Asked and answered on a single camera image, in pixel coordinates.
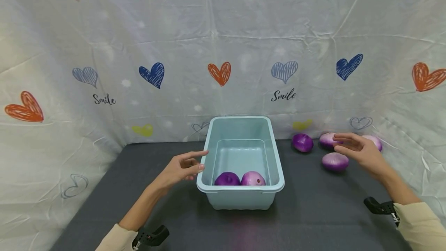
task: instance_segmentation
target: purple onion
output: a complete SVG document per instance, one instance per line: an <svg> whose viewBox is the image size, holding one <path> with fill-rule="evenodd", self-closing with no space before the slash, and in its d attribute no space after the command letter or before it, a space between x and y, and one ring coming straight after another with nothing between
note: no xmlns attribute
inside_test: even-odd
<svg viewBox="0 0 446 251"><path fill-rule="evenodd" d="M322 165L332 172L342 172L348 167L348 158L337 152L332 152L322 157Z"/></svg>
<svg viewBox="0 0 446 251"><path fill-rule="evenodd" d="M313 149L313 140L307 134L296 134L293 136L294 147L301 152L308 152Z"/></svg>
<svg viewBox="0 0 446 251"><path fill-rule="evenodd" d="M364 135L363 137L366 138L366 139L371 140L376 145L378 150L382 151L383 145L381 143L381 140L378 137L375 137L375 136L372 136L372 135Z"/></svg>
<svg viewBox="0 0 446 251"><path fill-rule="evenodd" d="M334 147L334 143L341 143L333 140L334 133L325 133L319 138L319 142L321 146L324 148L332 149Z"/></svg>
<svg viewBox="0 0 446 251"><path fill-rule="evenodd" d="M237 186L240 185L240 179L233 172L224 172L219 175L214 182L216 186Z"/></svg>
<svg viewBox="0 0 446 251"><path fill-rule="evenodd" d="M250 171L243 175L241 184L244 186L263 186L266 185L266 182L261 174Z"/></svg>

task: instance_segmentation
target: gray table surface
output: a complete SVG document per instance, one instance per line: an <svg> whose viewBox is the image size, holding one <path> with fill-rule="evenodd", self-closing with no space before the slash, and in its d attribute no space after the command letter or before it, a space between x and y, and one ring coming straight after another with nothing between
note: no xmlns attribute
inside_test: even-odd
<svg viewBox="0 0 446 251"><path fill-rule="evenodd" d="M321 167L328 151L316 142L309 154L296 151L290 140L277 145L285 187L269 210L214 210L195 181L184 181L161 199L146 225L166 225L170 236L147 250L410 251L391 217L372 215L363 204L367 196L380 202L389 197L354 161L343 174L332 174ZM127 145L51 250L93 251L174 155L203 146Z"/></svg>

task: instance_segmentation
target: left hand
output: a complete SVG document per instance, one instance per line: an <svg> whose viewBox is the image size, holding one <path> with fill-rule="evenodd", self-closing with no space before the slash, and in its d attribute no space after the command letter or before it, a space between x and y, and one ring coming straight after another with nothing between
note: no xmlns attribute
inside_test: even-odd
<svg viewBox="0 0 446 251"><path fill-rule="evenodd" d="M204 165L200 164L196 158L206 154L208 151L191 151L174 156L153 183L162 189L170 189L182 180L193 180L199 172L204 170Z"/></svg>

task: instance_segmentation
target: black clamp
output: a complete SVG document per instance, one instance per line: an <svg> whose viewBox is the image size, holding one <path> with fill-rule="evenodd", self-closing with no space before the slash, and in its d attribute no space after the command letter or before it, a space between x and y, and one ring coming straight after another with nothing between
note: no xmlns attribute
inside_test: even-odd
<svg viewBox="0 0 446 251"><path fill-rule="evenodd" d="M369 196L364 199L364 204L374 215L391 215L396 226L398 227L400 224L400 218L393 207L393 201L387 201L380 204L375 198Z"/></svg>
<svg viewBox="0 0 446 251"><path fill-rule="evenodd" d="M133 240L133 250L138 250L140 245L159 246L169 235L166 226L161 225L156 231L150 233L146 228L140 228L137 237Z"/></svg>

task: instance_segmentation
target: sleeve cuff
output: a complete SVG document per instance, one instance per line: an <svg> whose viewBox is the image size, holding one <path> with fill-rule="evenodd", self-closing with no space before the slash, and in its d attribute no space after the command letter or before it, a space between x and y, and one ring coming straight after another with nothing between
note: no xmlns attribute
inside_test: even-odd
<svg viewBox="0 0 446 251"><path fill-rule="evenodd" d="M439 221L438 217L431 210L431 208L424 202L402 205L398 203L393 204L395 211L400 220L407 224L415 224L417 222L424 222L430 220Z"/></svg>
<svg viewBox="0 0 446 251"><path fill-rule="evenodd" d="M102 243L107 246L112 246L113 250L132 250L132 242L137 235L138 232L126 230L120 225L115 224L104 237Z"/></svg>

